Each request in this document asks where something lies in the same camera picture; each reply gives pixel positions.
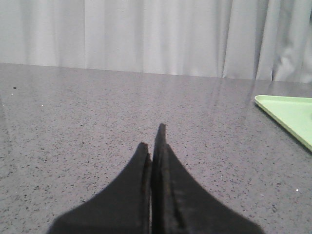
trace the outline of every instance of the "green tray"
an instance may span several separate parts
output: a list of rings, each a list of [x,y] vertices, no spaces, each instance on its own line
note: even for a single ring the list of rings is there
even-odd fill
[[[312,151],[312,98],[258,95],[255,102]]]

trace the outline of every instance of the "granite countertop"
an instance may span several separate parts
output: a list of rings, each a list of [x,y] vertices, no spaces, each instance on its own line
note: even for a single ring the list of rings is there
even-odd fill
[[[268,234],[312,233],[312,153],[254,103],[312,85],[0,64],[0,233],[40,234],[158,125],[193,177]]]

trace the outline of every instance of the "white curtain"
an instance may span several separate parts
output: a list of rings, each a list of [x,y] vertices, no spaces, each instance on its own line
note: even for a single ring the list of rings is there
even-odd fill
[[[312,81],[312,0],[0,0],[0,62]]]

